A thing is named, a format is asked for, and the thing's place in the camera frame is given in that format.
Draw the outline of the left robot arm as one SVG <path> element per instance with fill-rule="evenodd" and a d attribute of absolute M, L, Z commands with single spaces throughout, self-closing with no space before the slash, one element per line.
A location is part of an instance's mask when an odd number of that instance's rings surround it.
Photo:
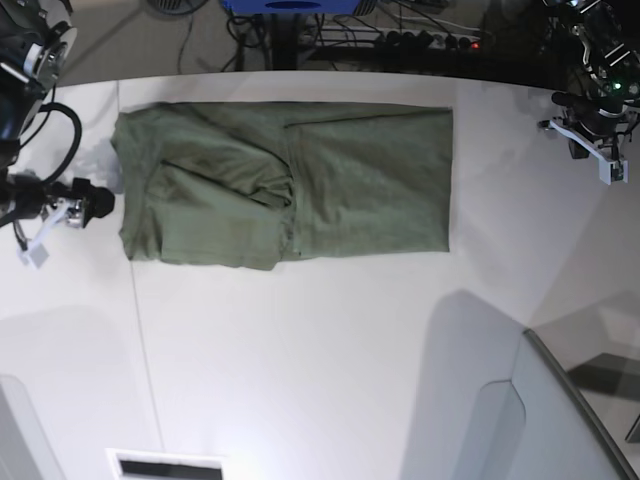
<path fill-rule="evenodd" d="M 620 146 L 639 125 L 639 50 L 623 37 L 620 21 L 606 1 L 546 1 L 565 36 L 580 49 L 577 67 L 590 82 L 585 92 L 556 91 L 562 115 L 538 123 L 568 139 L 571 156 L 589 156 L 620 168 Z"/>

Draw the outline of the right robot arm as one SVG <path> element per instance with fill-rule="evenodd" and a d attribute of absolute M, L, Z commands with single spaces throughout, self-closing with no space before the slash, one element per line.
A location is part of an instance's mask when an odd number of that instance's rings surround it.
<path fill-rule="evenodd" d="M 29 239 L 20 222 L 42 218 L 43 227 L 63 223 L 84 228 L 109 215 L 115 195 L 85 178 L 60 181 L 82 138 L 78 115 L 53 98 L 61 70 L 77 38 L 69 1 L 3 1 L 1 3 L 1 226 L 13 229 L 19 252 L 35 250 L 40 237 Z M 41 179 L 9 169 L 30 141 L 22 135 L 34 118 L 60 113 L 70 120 L 73 138 L 59 165 Z"/>

